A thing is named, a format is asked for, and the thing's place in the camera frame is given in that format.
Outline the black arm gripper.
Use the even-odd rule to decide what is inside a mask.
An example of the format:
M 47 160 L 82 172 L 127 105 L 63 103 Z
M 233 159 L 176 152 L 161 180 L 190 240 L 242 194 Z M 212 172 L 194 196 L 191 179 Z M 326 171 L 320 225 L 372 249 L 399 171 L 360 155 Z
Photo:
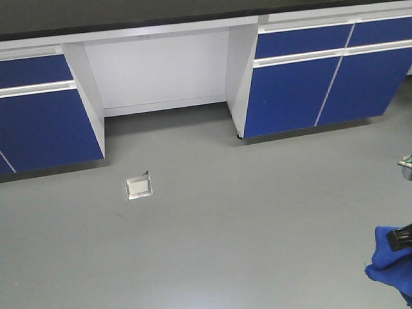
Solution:
M 403 159 L 397 163 L 397 165 L 402 168 L 402 175 L 406 180 L 412 180 L 411 157 L 411 154 L 404 156 Z M 391 250 L 396 252 L 399 250 L 411 249 L 411 231 L 411 224 L 390 230 L 386 234 L 386 238 Z

